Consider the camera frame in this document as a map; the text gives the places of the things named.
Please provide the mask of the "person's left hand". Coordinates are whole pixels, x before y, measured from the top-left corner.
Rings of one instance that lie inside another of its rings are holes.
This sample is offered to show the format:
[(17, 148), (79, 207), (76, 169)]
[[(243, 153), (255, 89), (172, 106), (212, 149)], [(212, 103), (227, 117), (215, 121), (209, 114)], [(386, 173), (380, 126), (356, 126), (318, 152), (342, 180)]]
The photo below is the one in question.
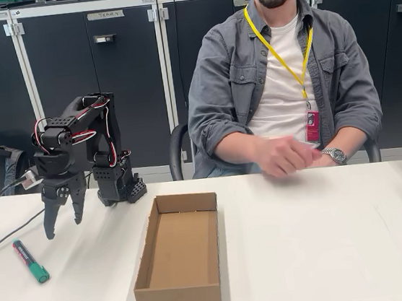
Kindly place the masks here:
[(319, 159), (316, 159), (311, 164), (311, 167), (327, 167), (330, 165), (331, 158), (328, 155), (321, 155)]

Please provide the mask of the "person's right hand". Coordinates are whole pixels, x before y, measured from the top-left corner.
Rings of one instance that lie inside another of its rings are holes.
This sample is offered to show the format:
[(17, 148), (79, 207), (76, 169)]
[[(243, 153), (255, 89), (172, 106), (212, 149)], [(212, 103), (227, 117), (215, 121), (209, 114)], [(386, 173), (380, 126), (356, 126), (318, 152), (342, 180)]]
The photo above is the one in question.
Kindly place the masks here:
[(310, 167), (321, 158), (321, 152), (291, 136), (259, 139), (254, 162), (263, 173), (275, 178), (291, 175)]

